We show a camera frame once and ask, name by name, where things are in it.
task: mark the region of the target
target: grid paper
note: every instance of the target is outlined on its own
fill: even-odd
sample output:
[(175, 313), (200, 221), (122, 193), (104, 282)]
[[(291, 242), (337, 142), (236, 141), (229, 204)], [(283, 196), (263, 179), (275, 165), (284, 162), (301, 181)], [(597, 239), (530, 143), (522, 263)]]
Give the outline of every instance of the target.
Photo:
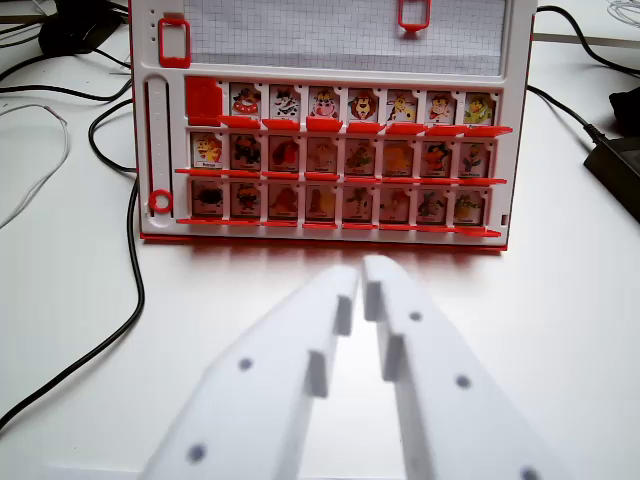
[[(196, 63), (497, 76), (506, 0), (432, 0), (414, 36), (397, 0), (184, 0)], [(415, 21), (415, 0), (404, 20)]]

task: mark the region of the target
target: power adapter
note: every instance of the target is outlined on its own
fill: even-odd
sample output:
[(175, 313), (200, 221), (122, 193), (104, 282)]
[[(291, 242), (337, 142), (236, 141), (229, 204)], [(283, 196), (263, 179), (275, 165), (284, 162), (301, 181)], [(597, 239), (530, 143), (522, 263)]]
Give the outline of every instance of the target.
[(596, 144), (584, 166), (640, 223), (640, 137), (609, 140), (593, 125), (584, 129)]

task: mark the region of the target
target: cartoon character picture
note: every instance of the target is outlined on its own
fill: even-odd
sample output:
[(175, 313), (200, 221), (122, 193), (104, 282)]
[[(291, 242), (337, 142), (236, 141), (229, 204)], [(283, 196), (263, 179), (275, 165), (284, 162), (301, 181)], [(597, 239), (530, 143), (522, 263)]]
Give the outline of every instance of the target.
[(253, 135), (231, 135), (234, 170), (260, 170), (260, 142)]
[(453, 123), (455, 102), (449, 93), (427, 93), (427, 123), (450, 125)]
[(347, 139), (344, 173), (347, 175), (373, 175), (375, 148), (368, 140)]
[(411, 198), (402, 188), (382, 189), (380, 192), (380, 222), (408, 222), (410, 200)]
[(451, 150), (444, 142), (425, 142), (422, 154), (422, 177), (447, 177), (451, 165)]
[(480, 192), (462, 191), (456, 196), (453, 223), (456, 225), (480, 225), (484, 200)]
[(259, 119), (260, 92), (250, 83), (232, 83), (230, 89), (231, 115), (247, 115)]
[(378, 98), (369, 90), (357, 90), (356, 95), (349, 101), (349, 118), (364, 122), (377, 120)]
[(443, 224), (447, 207), (447, 198), (440, 190), (422, 190), (418, 194), (418, 215), (416, 223)]
[(307, 140), (307, 171), (336, 173), (338, 148), (329, 138)]
[(271, 85), (271, 118), (300, 118), (300, 94), (290, 85)]
[(193, 215), (222, 217), (224, 194), (218, 182), (194, 180), (191, 184), (193, 194)]
[(389, 90), (387, 105), (392, 106), (387, 123), (416, 121), (416, 105), (410, 91)]
[(192, 133), (193, 166), (222, 168), (222, 142), (213, 133)]
[(343, 221), (371, 221), (373, 196), (366, 187), (344, 187), (343, 195)]
[(310, 221), (333, 221), (336, 197), (332, 187), (310, 185), (307, 187), (306, 218)]
[(298, 218), (298, 193), (291, 185), (269, 185), (269, 218)]
[(458, 177), (484, 177), (490, 152), (482, 143), (463, 143), (460, 148)]
[(309, 89), (309, 116), (338, 118), (340, 100), (331, 87)]
[(467, 93), (464, 123), (492, 125), (495, 102), (488, 93)]
[(253, 183), (232, 183), (231, 215), (238, 217), (260, 216), (260, 190)]
[(413, 148), (399, 141), (385, 142), (382, 151), (384, 173), (388, 177), (409, 177), (413, 166)]
[(291, 137), (269, 139), (269, 170), (274, 172), (298, 171), (298, 144)]

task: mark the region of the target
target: black cable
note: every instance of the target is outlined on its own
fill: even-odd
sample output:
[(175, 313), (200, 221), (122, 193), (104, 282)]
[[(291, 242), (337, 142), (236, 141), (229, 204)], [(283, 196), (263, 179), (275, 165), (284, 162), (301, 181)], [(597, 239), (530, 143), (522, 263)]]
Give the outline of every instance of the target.
[(113, 62), (116, 62), (118, 65), (122, 65), (123, 67), (128, 68), (129, 70), (131, 70), (131, 65), (129, 65), (128, 63), (125, 63), (125, 62), (121, 62), (117, 58), (112, 57), (111, 55), (109, 55), (107, 52), (103, 52), (99, 48), (94, 48), (93, 51), (96, 52), (96, 53), (99, 53), (103, 57), (106, 57), (106, 58), (108, 58), (109, 60), (111, 60)]
[(589, 122), (587, 122), (584, 118), (582, 118), (580, 115), (578, 115), (576, 112), (574, 112), (573, 110), (571, 110), (569, 107), (567, 107), (565, 104), (560, 103), (558, 100), (556, 100), (555, 98), (553, 98), (551, 95), (549, 95), (547, 92), (545, 92), (544, 90), (540, 90), (539, 88), (534, 87), (533, 85), (527, 85), (527, 90), (529, 90), (532, 93), (535, 93), (536, 95), (538, 95), (539, 97), (544, 98), (547, 102), (551, 103), (552, 105), (555, 105), (556, 107), (558, 107), (560, 110), (563, 110), (565, 112), (567, 112), (569, 115), (571, 115), (573, 118), (575, 118), (578, 122), (580, 122), (580, 124), (583, 127), (586, 127), (587, 125), (589, 125)]
[(580, 30), (580, 27), (578, 26), (578, 22), (576, 22), (575, 18), (573, 18), (571, 14), (567, 12), (564, 8), (556, 7), (555, 5), (543, 5), (542, 7), (538, 7), (537, 11), (538, 12), (555, 12), (555, 13), (559, 13), (564, 18), (566, 18), (567, 21), (571, 24), (571, 26), (575, 30), (576, 35), (578, 36), (578, 40), (580, 40), (580, 43), (582, 44), (582, 47), (585, 49), (587, 54), (597, 62), (600, 62), (603, 65), (606, 65), (607, 67), (613, 68), (614, 70), (618, 70), (619, 72), (628, 73), (629, 75), (640, 74), (639, 69), (625, 67), (624, 65), (619, 65), (610, 60), (607, 60), (606, 58), (602, 58), (600, 55), (598, 55), (593, 50), (591, 50), (591, 47), (589, 46), (589, 44), (587, 43), (587, 40), (584, 38), (584, 35), (582, 34), (582, 30)]
[[(0, 82), (2, 80), (4, 80), (5, 78), (7, 78), (12, 73), (17, 72), (21, 68), (27, 67), (29, 65), (33, 65), (34, 63), (41, 62), (43, 60), (48, 60), (50, 58), (57, 58), (57, 57), (55, 57), (55, 56), (46, 56), (46, 55), (38, 55), (36, 57), (29, 58), (29, 59), (24, 60), (24, 61), (22, 61), (20, 63), (17, 63), (13, 67), (10, 67), (7, 70), (5, 70), (4, 72), (0, 73)], [(120, 61), (115, 59), (115, 58), (111, 58), (111, 59), (114, 60), (117, 63), (120, 63)], [(13, 93), (13, 92), (26, 92), (26, 91), (34, 91), (34, 90), (36, 90), (36, 91), (44, 90), (44, 91), (49, 91), (49, 92), (64, 93), (66, 95), (73, 95), (75, 97), (86, 98), (87, 100), (95, 100), (95, 101), (98, 101), (98, 102), (113, 102), (114, 100), (117, 100), (118, 98), (120, 98), (127, 90), (129, 90), (129, 87), (131, 87), (131, 79), (127, 80), (127, 82), (122, 86), (122, 88), (120, 90), (118, 90), (116, 93), (114, 93), (113, 95), (108, 95), (108, 96), (93, 95), (91, 93), (79, 92), (77, 90), (71, 90), (69, 88), (64, 88), (64, 87), (57, 87), (57, 86), (54, 86), (54, 85), (19, 85), (19, 86), (16, 86), (16, 87), (0, 87), (0, 94), (2, 94), (2, 93)]]
[(35, 35), (31, 36), (31, 37), (27, 37), (27, 38), (23, 38), (22, 40), (18, 40), (17, 42), (0, 43), (0, 48), (15, 47), (17, 45), (22, 45), (23, 43), (30, 42), (31, 40), (35, 40), (36, 38), (38, 38), (38, 34), (37, 33)]
[(18, 30), (23, 30), (32, 25), (37, 25), (38, 23), (44, 23), (45, 15), (42, 18), (38, 18), (36, 20), (31, 20), (30, 22), (23, 23), (21, 25), (16, 25), (15, 27), (5, 28), (4, 30), (0, 30), (0, 35), (4, 35), (5, 33), (17, 32)]
[(138, 197), (138, 179), (136, 178), (133, 188), (131, 189), (131, 195), (129, 196), (129, 206), (127, 207), (127, 245), (129, 247), (129, 258), (131, 260), (131, 268), (133, 270), (133, 276), (136, 282), (136, 289), (138, 291), (138, 303), (136, 304), (136, 308), (131, 314), (131, 316), (127, 319), (126, 322), (122, 324), (120, 328), (118, 328), (115, 332), (113, 332), (106, 340), (104, 340), (100, 345), (95, 347), (89, 353), (76, 360), (74, 363), (65, 368), (62, 372), (56, 375), (53, 379), (48, 381), (38, 390), (33, 392), (31, 395), (26, 397), (20, 403), (18, 403), (15, 407), (9, 410), (5, 415), (0, 418), (0, 433), (2, 429), (6, 427), (6, 425), (20, 412), (22, 412), (25, 408), (31, 405), (33, 402), (46, 395), (48, 392), (53, 390), (58, 384), (64, 381), (69, 375), (78, 370), (80, 367), (85, 365), (87, 362), (98, 356), (105, 349), (107, 349), (110, 345), (112, 345), (116, 340), (118, 340), (124, 333), (126, 333), (131, 327), (133, 327), (140, 315), (142, 314), (142, 310), (144, 309), (145, 303), (145, 293), (144, 293), (144, 283), (142, 282), (142, 273), (140, 272), (140, 265), (138, 264), (138, 256), (136, 254), (136, 244), (135, 238), (133, 235), (133, 217), (136, 205), (136, 198)]
[(26, 60), (23, 60), (20, 63), (16, 63), (13, 67), (9, 67), (4, 72), (0, 73), (0, 82), (3, 81), (12, 73), (17, 72), (21, 68), (28, 67), (29, 65), (33, 65), (34, 63), (41, 62), (49, 58), (56, 58), (56, 57), (47, 57), (46, 55), (38, 55), (37, 57), (28, 58)]
[(93, 137), (96, 133), (98, 126), (105, 118), (107, 118), (116, 110), (119, 110), (125, 105), (129, 105), (130, 103), (133, 103), (133, 99), (131, 98), (129, 100), (124, 100), (123, 102), (120, 102), (117, 105), (114, 105), (109, 110), (107, 110), (102, 115), (100, 115), (98, 118), (96, 118), (91, 124), (91, 126), (89, 127), (89, 145), (91, 145), (91, 149), (93, 150), (93, 153), (95, 153), (96, 156), (100, 159), (100, 161), (105, 165), (107, 165), (109, 168), (112, 168), (118, 172), (123, 172), (123, 173), (135, 173), (137, 170), (135, 167), (123, 167), (122, 165), (119, 165), (113, 160), (111, 160), (109, 157), (107, 157), (105, 154), (103, 154), (100, 151)]
[(113, 102), (117, 100), (122, 95), (125, 94), (127, 90), (131, 87), (131, 79), (127, 80), (127, 82), (123, 85), (123, 87), (118, 90), (113, 95), (93, 95), (92, 93), (84, 93), (79, 92), (77, 90), (71, 90), (69, 88), (64, 87), (56, 87), (53, 85), (21, 85), (18, 87), (0, 87), (0, 93), (13, 93), (13, 92), (28, 92), (32, 90), (44, 90), (47, 92), (57, 92), (64, 93), (66, 95), (73, 95), (74, 97), (86, 98), (87, 100), (95, 100), (97, 102)]

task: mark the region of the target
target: yellow cartoon character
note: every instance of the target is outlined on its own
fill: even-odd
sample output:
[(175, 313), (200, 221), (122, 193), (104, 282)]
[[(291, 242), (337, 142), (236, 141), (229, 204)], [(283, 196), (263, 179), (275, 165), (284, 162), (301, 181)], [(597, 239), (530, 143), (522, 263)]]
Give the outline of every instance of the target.
[(460, 195), (456, 200), (453, 214), (457, 220), (466, 222), (471, 220), (477, 208), (480, 208), (480, 204), (474, 203), (470, 195)]
[(220, 161), (220, 155), (222, 154), (222, 142), (214, 135), (207, 135), (196, 140), (196, 150), (201, 160), (217, 163)]
[(416, 109), (413, 103), (407, 101), (403, 93), (398, 93), (396, 99), (388, 102), (387, 105), (393, 105), (388, 122), (415, 122)]
[(393, 145), (384, 148), (385, 170), (387, 173), (408, 173), (411, 168), (413, 149), (407, 145)]
[(464, 112), (464, 123), (483, 123), (493, 116), (493, 102), (483, 95), (471, 97), (469, 109)]

